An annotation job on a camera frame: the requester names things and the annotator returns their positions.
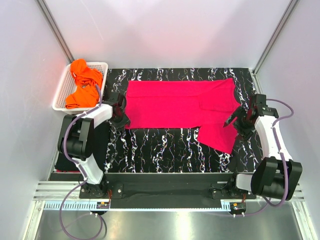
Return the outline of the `magenta pink t shirt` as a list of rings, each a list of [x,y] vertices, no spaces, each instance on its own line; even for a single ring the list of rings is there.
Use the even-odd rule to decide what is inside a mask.
[[[197,141],[230,154],[237,131],[225,126],[240,106],[232,78],[214,81],[137,81],[126,91],[130,129],[199,128]]]

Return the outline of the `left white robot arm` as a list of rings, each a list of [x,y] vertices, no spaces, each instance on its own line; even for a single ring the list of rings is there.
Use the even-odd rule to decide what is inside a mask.
[[[110,122],[115,130],[123,131],[130,125],[125,114],[126,97],[113,92],[107,101],[99,103],[83,113],[63,118],[57,149],[72,162],[83,177],[81,190],[95,198],[103,198],[111,191],[108,181],[94,157],[95,128]]]

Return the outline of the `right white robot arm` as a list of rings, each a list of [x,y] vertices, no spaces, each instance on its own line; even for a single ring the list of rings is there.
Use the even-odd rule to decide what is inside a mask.
[[[228,195],[239,198],[252,193],[264,198],[270,206],[279,207],[289,201],[302,175],[302,164],[293,161],[281,131],[276,108],[267,105],[264,94],[250,97],[249,108],[238,107],[224,122],[233,125],[240,140],[249,140],[258,134],[262,148],[262,162],[253,173],[235,173],[227,183]]]

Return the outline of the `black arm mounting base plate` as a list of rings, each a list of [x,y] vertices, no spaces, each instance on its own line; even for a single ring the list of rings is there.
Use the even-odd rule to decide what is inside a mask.
[[[217,191],[228,189],[234,173],[107,173],[102,184],[88,183],[80,188],[81,199],[108,197],[124,199],[131,196],[197,196],[212,198]]]

